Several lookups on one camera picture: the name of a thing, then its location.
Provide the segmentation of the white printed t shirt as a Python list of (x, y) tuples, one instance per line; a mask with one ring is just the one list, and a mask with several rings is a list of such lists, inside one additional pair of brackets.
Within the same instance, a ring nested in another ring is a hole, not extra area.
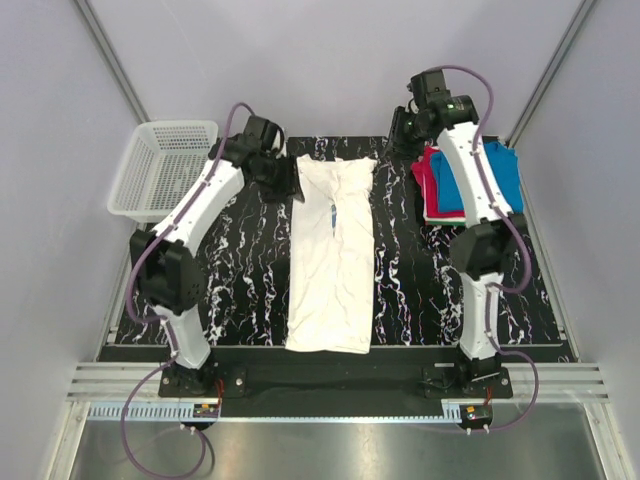
[(371, 347), (377, 162), (297, 159), (303, 201), (292, 206), (286, 349), (366, 354)]

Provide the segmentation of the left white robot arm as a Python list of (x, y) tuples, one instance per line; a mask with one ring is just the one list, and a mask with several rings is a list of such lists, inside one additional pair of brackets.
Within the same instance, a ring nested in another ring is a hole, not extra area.
[(151, 305), (167, 331), (172, 360), (183, 368), (199, 370), (210, 355), (198, 312), (206, 286), (198, 249), (225, 205), (249, 184), (265, 203), (304, 199), (283, 129), (256, 115), (241, 133), (212, 146), (202, 173), (162, 221), (130, 239), (127, 289)]

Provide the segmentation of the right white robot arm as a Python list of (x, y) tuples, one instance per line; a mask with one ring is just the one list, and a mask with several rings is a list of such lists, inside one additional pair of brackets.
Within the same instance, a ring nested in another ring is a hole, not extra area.
[(446, 157), (459, 189), (465, 229), (450, 247), (450, 258), (463, 283), (464, 320), (458, 348), (470, 362), (502, 356), (497, 339), (498, 299), (507, 292), (503, 266), (518, 249), (531, 257), (520, 230), (523, 215), (513, 212), (490, 166), (482, 141), (487, 114), (479, 114), (467, 95), (447, 88), (447, 66), (414, 75), (407, 86), (412, 102), (394, 110), (387, 149), (415, 158), (429, 143)]

